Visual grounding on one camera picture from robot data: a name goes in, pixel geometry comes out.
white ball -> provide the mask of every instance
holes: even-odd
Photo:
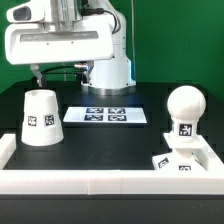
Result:
[[[170,94],[167,107],[173,120],[195,123],[204,113],[206,102],[197,88],[182,86]]]

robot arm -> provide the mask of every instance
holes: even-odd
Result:
[[[7,18],[12,24],[5,33],[6,58],[31,65],[40,87],[39,64],[63,62],[84,70],[84,91],[114,95],[135,85],[126,56],[126,20],[109,0],[31,0],[9,9]]]

green wall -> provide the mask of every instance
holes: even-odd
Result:
[[[29,66],[10,65],[4,53],[6,10],[23,2],[0,3],[0,91],[32,77]],[[111,2],[127,17],[132,58],[130,0]],[[137,81],[197,83],[224,102],[224,1],[134,2]]]

black table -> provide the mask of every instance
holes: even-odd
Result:
[[[75,82],[49,82],[57,94],[60,118],[69,106],[142,107],[147,124],[63,123],[64,140],[54,146],[21,142],[24,94],[33,81],[14,84],[0,95],[0,134],[16,133],[17,150],[5,170],[151,170],[152,156],[169,152],[162,134],[171,130],[166,102],[180,86],[138,83],[124,96],[97,96]],[[201,134],[224,159],[224,104],[205,89],[207,107]],[[224,197],[209,195],[1,195],[5,223],[223,223]]]

upside-down cup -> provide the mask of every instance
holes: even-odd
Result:
[[[31,146],[47,146],[63,139],[57,98],[51,90],[26,92],[22,142]]]

